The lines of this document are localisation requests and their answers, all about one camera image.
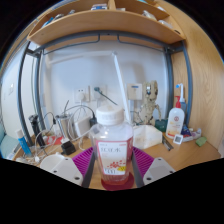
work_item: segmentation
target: white bottle cap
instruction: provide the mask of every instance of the white bottle cap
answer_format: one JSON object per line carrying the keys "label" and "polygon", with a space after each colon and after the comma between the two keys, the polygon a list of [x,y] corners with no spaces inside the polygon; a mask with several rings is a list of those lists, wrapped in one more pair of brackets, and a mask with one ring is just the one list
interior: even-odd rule
{"label": "white bottle cap", "polygon": [[105,105],[96,109],[97,122],[102,125],[116,125],[124,121],[124,109],[115,105]]}
{"label": "white bottle cap", "polygon": [[22,138],[23,137],[23,132],[22,132],[21,129],[18,129],[15,132],[16,132],[17,138]]}

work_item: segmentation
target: white container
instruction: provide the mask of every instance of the white container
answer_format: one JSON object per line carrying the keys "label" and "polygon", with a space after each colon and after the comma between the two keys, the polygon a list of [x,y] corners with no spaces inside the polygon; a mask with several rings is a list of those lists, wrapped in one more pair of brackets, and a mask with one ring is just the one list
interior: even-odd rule
{"label": "white container", "polygon": [[152,125],[134,127],[134,147],[146,149],[162,143],[162,132]]}
{"label": "white container", "polygon": [[166,136],[173,139],[176,134],[180,134],[184,124],[184,111],[181,109],[180,97],[177,96],[178,101],[176,107],[169,112]]}
{"label": "white container", "polygon": [[146,10],[143,10],[142,15],[157,21],[156,17],[153,14],[149,13],[148,11],[146,11]]}
{"label": "white container", "polygon": [[90,129],[90,139],[105,184],[122,185],[129,177],[133,151],[133,128],[124,122],[123,108],[98,107],[98,124]]}
{"label": "white container", "polygon": [[167,27],[169,27],[170,29],[173,29],[173,26],[172,26],[171,24],[167,23],[167,22],[164,21],[164,20],[159,20],[158,22],[159,22],[159,23],[162,23],[163,25],[165,25],[165,26],[167,26]]}

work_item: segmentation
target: plastic bottle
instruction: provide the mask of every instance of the plastic bottle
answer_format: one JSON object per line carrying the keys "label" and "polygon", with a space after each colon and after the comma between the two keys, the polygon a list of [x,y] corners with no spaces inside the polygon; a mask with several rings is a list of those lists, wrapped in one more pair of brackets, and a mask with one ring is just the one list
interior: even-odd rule
{"label": "plastic bottle", "polygon": [[119,106],[101,106],[96,110],[98,124],[92,126],[90,139],[101,173],[107,185],[123,185],[129,177],[133,151],[133,128],[124,122]]}
{"label": "plastic bottle", "polygon": [[17,135],[18,141],[19,141],[19,143],[20,143],[23,151],[25,152],[25,154],[27,156],[32,156],[32,153],[30,151],[30,148],[27,145],[26,140],[25,140],[25,138],[23,136],[22,130],[21,129],[16,130],[16,135]]}
{"label": "plastic bottle", "polygon": [[184,111],[181,109],[180,97],[177,97],[176,107],[169,112],[168,123],[166,128],[166,136],[174,138],[176,134],[180,134],[184,123]]}

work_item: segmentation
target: jar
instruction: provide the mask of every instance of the jar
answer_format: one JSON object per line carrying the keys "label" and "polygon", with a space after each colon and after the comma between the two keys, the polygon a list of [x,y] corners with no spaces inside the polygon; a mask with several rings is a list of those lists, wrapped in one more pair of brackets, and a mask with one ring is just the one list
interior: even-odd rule
{"label": "jar", "polygon": [[107,185],[127,182],[133,151],[133,128],[124,122],[124,109],[101,106],[96,110],[97,124],[90,130],[90,139],[101,173]]}

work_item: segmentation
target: wall outlet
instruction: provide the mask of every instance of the wall outlet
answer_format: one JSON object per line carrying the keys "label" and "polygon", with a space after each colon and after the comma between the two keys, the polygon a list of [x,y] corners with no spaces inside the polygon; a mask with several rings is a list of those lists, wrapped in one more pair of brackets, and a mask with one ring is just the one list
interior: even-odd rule
{"label": "wall outlet", "polygon": [[94,86],[90,86],[90,96],[91,96],[91,100],[94,101],[94,100],[104,100],[106,99],[104,96],[102,96],[100,93],[96,92],[94,90],[95,87],[99,87],[100,88],[100,91],[102,91],[102,93],[104,95],[107,95],[107,86],[106,85],[94,85]]}
{"label": "wall outlet", "polygon": [[127,96],[129,100],[142,100],[142,84],[127,83]]}
{"label": "wall outlet", "polygon": [[89,86],[81,87],[75,90],[75,103],[80,102],[80,96],[84,94],[83,102],[89,102]]}

